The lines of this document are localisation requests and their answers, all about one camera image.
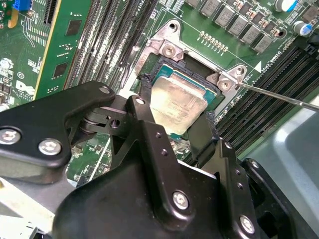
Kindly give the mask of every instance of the green pcb edge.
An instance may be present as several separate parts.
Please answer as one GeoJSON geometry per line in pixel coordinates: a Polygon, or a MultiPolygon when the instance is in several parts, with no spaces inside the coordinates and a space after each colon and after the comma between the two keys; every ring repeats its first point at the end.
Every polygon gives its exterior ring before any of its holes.
{"type": "Polygon", "coordinates": [[[58,0],[46,46],[40,73],[37,79],[34,100],[63,90],[78,39],[84,28],[91,1],[58,0]],[[76,34],[66,35],[71,20],[80,20],[76,34]],[[63,74],[53,77],[57,66],[65,66],[63,74]]]}

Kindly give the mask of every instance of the screw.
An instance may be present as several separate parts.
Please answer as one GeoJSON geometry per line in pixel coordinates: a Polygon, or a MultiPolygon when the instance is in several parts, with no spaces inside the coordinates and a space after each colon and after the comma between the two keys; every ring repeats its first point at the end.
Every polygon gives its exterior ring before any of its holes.
{"type": "Polygon", "coordinates": [[[246,216],[240,216],[240,223],[243,226],[244,230],[249,234],[255,233],[255,228],[253,223],[246,216]]]}
{"type": "Polygon", "coordinates": [[[230,148],[230,149],[233,148],[233,147],[230,145],[230,143],[228,143],[228,142],[224,142],[224,143],[225,143],[225,145],[226,145],[227,148],[230,148]]]}
{"type": "Polygon", "coordinates": [[[243,75],[244,73],[245,73],[244,68],[242,68],[242,67],[238,67],[238,68],[237,68],[236,74],[237,74],[238,76],[241,76],[241,75],[243,75]]]}
{"type": "Polygon", "coordinates": [[[105,86],[100,87],[100,91],[102,91],[102,92],[103,92],[103,93],[105,93],[105,94],[110,93],[109,89],[108,89],[108,88],[106,88],[105,86]]]}
{"type": "Polygon", "coordinates": [[[174,46],[172,45],[166,45],[164,48],[163,48],[163,55],[166,56],[166,57],[172,57],[174,56],[176,53],[176,49],[174,46]]]}
{"type": "Polygon", "coordinates": [[[252,164],[255,168],[259,168],[258,163],[256,163],[255,161],[252,161],[251,164],[252,164]]]}
{"type": "Polygon", "coordinates": [[[14,144],[20,139],[20,133],[14,129],[4,128],[0,130],[0,144],[14,144]]]}
{"type": "Polygon", "coordinates": [[[136,100],[137,103],[139,103],[141,105],[145,104],[145,101],[142,98],[136,98],[135,100],[136,100]]]}
{"type": "Polygon", "coordinates": [[[46,139],[39,144],[39,150],[45,155],[57,155],[61,152],[60,143],[53,138],[46,139]]]}
{"type": "Polygon", "coordinates": [[[228,83],[227,83],[227,82],[224,82],[224,83],[222,84],[222,88],[227,89],[227,88],[228,88],[228,83]]]}
{"type": "Polygon", "coordinates": [[[188,199],[186,195],[179,191],[173,193],[173,201],[179,209],[185,210],[188,208],[188,199]]]}

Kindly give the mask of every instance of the blue connector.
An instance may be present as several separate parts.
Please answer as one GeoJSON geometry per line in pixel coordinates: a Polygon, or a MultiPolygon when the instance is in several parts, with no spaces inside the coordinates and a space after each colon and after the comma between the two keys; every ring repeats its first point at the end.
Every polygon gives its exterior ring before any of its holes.
{"type": "Polygon", "coordinates": [[[15,0],[13,8],[18,11],[28,11],[31,8],[32,0],[15,0]]]}

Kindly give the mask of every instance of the blue capacitor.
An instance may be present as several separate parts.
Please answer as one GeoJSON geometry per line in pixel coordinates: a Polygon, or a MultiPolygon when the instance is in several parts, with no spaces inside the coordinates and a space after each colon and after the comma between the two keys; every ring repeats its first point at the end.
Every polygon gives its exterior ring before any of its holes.
{"type": "Polygon", "coordinates": [[[292,11],[296,7],[298,0],[275,0],[276,11],[292,11]]]}
{"type": "Polygon", "coordinates": [[[313,30],[313,26],[303,21],[296,21],[293,25],[293,31],[299,36],[308,36],[313,30]]]}

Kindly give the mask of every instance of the screwdriver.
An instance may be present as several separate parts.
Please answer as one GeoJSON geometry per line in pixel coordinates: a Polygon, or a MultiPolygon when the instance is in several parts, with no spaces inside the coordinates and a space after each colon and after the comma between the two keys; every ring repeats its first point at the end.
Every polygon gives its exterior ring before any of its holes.
{"type": "Polygon", "coordinates": [[[315,106],[313,104],[309,104],[309,103],[306,103],[306,102],[303,102],[303,101],[292,99],[292,98],[289,98],[287,96],[282,96],[282,95],[276,94],[276,93],[271,92],[271,91],[266,91],[266,90],[260,89],[258,87],[247,85],[245,83],[237,82],[237,84],[239,86],[245,88],[245,89],[248,89],[248,90],[251,90],[251,91],[255,91],[255,92],[259,92],[261,94],[274,97],[276,99],[288,102],[288,103],[296,105],[296,106],[300,106],[300,107],[306,108],[306,109],[311,110],[311,111],[319,112],[319,107],[315,106]]]}

